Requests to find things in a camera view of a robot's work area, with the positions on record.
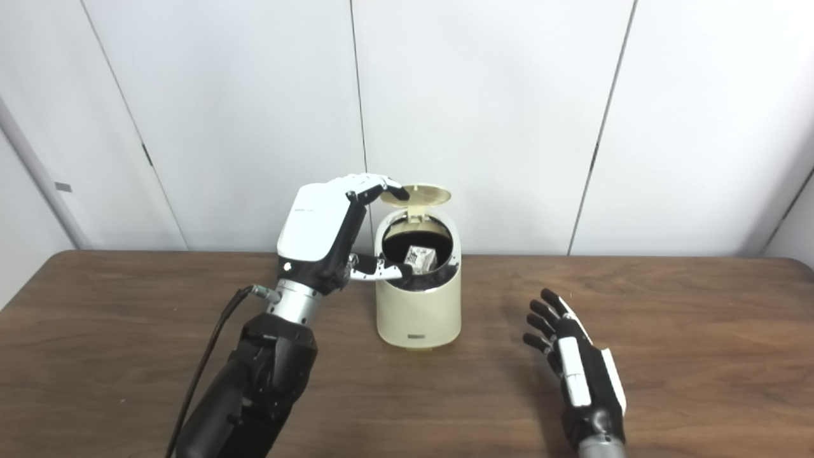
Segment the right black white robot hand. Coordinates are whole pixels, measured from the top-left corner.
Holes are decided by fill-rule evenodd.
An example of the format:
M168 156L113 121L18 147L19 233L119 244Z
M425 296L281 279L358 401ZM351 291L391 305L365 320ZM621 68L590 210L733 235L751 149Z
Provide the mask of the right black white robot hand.
M559 379L562 429L570 446L580 450L588 440L625 446L627 398L611 350L593 344L575 311L555 291L542 289L529 307L527 324L538 333L524 333L521 339L546 357Z

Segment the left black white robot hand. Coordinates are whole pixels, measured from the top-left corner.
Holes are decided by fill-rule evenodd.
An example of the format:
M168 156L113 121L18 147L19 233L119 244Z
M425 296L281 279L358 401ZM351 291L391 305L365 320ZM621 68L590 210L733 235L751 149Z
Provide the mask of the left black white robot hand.
M349 281L409 279L413 267L352 252L369 204L388 193L409 200L410 193L386 175L349 174L302 186L277 241L277 277L327 296Z

